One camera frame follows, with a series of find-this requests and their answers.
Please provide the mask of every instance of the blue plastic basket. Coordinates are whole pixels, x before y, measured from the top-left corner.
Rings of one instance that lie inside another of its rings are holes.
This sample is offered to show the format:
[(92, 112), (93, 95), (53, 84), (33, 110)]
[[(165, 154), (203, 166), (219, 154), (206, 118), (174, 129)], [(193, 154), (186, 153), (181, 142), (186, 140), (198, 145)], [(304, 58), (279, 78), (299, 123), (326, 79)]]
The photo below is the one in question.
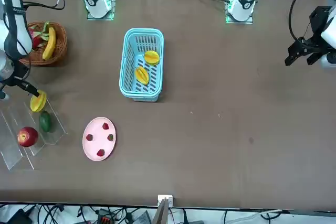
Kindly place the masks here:
[[(163, 80), (163, 45), (163, 34), (157, 29), (132, 28), (125, 34), (119, 78), (119, 88), (125, 97), (141, 102), (158, 100)], [(160, 62), (156, 66), (145, 62), (143, 56), (148, 50), (159, 54)], [(136, 80), (134, 72), (138, 66), (146, 69), (150, 76), (147, 85)]]

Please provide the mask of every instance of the floor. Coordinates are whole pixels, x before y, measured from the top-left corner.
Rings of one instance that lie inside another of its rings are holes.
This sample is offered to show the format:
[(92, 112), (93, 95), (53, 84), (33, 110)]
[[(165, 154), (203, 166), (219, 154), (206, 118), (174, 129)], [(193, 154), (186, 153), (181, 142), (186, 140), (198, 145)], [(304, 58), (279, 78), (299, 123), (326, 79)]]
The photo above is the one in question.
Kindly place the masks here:
[[(19, 208), (24, 208), (24, 210), (27, 211), (31, 206), (27, 205), (10, 205), (10, 206), (5, 206), (3, 208), (0, 208), (0, 221), (6, 222), (8, 221), (11, 216), (19, 209)], [(40, 209), (40, 206), (37, 205), (33, 212), (30, 215), (30, 218), (32, 219), (33, 223), (38, 223), (37, 222), (37, 215), (38, 215), (38, 210)], [(75, 224), (83, 221), (82, 216), (77, 217), (78, 213), (78, 206), (65, 206), (65, 209), (62, 213), (57, 212), (54, 216), (55, 220), (59, 224)], [(118, 210), (119, 208), (116, 207), (110, 207), (111, 211)], [(128, 208), (128, 212), (133, 211), (134, 208)], [(177, 224), (180, 222), (183, 222), (183, 210), (182, 209), (174, 209), (172, 208), (172, 214), (174, 216), (174, 219), (172, 218), (171, 215), (169, 215), (168, 223), (169, 224)], [(153, 220), (153, 217), (155, 215), (155, 209), (151, 208), (140, 208), (137, 211), (134, 212), (132, 215), (133, 220), (136, 220), (139, 216), (141, 216), (145, 211), (148, 211), (149, 216), (151, 220)], [(40, 212), (40, 223), (43, 223), (46, 213), (43, 208)], [(92, 223), (97, 219), (97, 215), (89, 208), (89, 207), (84, 207), (83, 209), (83, 214), (85, 216), (85, 219), (87, 221), (91, 220)], [(225, 211), (223, 210), (198, 210), (198, 209), (187, 209), (186, 210), (187, 218), (189, 223), (192, 221), (203, 221), (205, 224), (211, 223), (211, 224), (220, 224), (223, 223), (223, 218)], [(236, 211), (228, 211), (226, 215), (226, 223), (230, 223), (232, 220), (237, 220), (239, 218), (245, 218), (248, 216), (251, 216), (250, 212), (236, 212)], [(267, 220), (264, 220), (260, 216), (256, 216), (252, 220), (248, 221), (239, 221), (240, 223), (245, 223), (245, 224), (267, 224), (269, 223)], [(332, 224), (335, 223), (335, 217), (322, 217), (322, 216), (307, 216), (307, 215), (292, 215), (292, 214), (281, 214), (278, 218), (273, 219), (271, 221), (272, 224), (280, 224), (280, 223), (286, 223), (286, 224), (313, 224), (313, 223), (323, 223), (323, 224)]]

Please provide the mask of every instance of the clear acrylic tray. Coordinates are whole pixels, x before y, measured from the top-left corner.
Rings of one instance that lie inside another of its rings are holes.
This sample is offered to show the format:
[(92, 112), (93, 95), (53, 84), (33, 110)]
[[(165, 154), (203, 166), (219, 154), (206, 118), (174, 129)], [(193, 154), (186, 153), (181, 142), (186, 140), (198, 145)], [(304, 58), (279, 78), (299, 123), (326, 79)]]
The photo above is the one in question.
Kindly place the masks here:
[[(51, 130), (44, 132), (39, 125), (40, 112), (32, 112), (29, 101), (14, 103), (0, 111), (0, 153), (9, 170), (34, 169), (31, 159), (48, 145), (55, 145), (66, 133), (60, 119), (47, 100), (43, 111), (51, 117)], [(23, 127), (33, 127), (38, 132), (37, 142), (24, 148), (18, 145), (17, 133)]]

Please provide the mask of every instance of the pink plate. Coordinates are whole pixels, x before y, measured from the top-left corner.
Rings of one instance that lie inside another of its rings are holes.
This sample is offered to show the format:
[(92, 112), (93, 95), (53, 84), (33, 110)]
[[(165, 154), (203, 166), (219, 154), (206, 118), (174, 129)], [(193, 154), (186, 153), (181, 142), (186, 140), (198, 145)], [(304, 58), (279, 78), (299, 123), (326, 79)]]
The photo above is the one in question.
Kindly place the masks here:
[(102, 161), (111, 154), (116, 140), (116, 128), (113, 123), (107, 118), (95, 118), (84, 130), (83, 150), (89, 159)]

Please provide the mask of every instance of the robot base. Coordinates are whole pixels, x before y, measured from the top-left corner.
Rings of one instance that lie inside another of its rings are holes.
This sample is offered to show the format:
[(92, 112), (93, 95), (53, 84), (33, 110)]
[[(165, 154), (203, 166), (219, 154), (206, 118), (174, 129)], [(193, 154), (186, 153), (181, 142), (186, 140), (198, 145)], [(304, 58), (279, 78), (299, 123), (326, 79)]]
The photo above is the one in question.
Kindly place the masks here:
[(94, 18), (92, 15), (88, 12), (87, 20), (114, 20), (114, 13), (116, 11), (116, 0), (107, 0), (108, 6), (112, 6), (111, 11), (106, 13), (106, 15), (102, 18)]
[(228, 10), (231, 8), (231, 4), (224, 3), (224, 13), (225, 13), (225, 23), (231, 24), (231, 23), (238, 23), (238, 24), (253, 24), (253, 12), (251, 13), (250, 17), (245, 21), (237, 21), (235, 20), (231, 14), (228, 12)]

